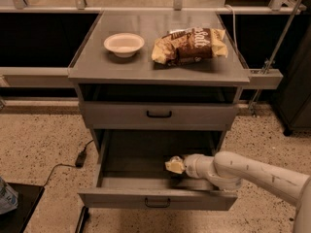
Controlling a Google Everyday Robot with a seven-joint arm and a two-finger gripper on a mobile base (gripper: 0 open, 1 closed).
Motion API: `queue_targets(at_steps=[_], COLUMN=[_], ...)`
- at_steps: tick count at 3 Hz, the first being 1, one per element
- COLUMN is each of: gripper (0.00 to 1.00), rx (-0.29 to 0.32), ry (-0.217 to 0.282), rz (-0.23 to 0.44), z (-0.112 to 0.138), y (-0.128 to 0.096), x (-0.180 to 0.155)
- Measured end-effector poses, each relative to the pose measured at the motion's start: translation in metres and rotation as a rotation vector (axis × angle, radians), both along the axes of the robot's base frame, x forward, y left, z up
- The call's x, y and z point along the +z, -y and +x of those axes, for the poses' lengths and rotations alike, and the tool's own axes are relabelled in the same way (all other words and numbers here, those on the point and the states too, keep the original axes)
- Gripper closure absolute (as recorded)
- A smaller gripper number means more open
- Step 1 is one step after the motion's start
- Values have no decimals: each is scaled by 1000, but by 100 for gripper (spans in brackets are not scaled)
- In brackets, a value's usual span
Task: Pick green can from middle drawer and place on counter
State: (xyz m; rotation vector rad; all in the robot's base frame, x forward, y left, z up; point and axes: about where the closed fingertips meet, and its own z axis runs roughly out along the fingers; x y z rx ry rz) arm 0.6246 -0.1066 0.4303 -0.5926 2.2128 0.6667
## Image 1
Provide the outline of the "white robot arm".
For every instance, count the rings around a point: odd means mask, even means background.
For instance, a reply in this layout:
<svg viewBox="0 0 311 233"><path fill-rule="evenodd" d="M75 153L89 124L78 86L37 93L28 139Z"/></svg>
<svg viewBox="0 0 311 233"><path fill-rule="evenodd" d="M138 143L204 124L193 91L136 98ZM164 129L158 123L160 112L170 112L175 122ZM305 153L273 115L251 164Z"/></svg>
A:
<svg viewBox="0 0 311 233"><path fill-rule="evenodd" d="M176 174L204 179L221 189L233 190L243 180L254 183L295 206L293 233L311 233L311 176L269 165L230 151L214 156L173 156L165 168Z"/></svg>

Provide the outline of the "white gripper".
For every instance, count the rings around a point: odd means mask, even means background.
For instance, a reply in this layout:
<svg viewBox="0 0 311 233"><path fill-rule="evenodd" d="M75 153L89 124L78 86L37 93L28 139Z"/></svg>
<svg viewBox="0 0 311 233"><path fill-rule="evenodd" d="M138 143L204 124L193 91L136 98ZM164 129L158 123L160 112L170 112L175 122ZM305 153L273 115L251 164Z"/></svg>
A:
<svg viewBox="0 0 311 233"><path fill-rule="evenodd" d="M170 161L167 161L165 163L165 168L168 171L176 173L176 174L182 174L186 170L187 175L191 178L195 178L195 179L204 178L204 155L203 154L192 154L192 155L187 156L185 160L181 156L172 156L170 158Z"/></svg>

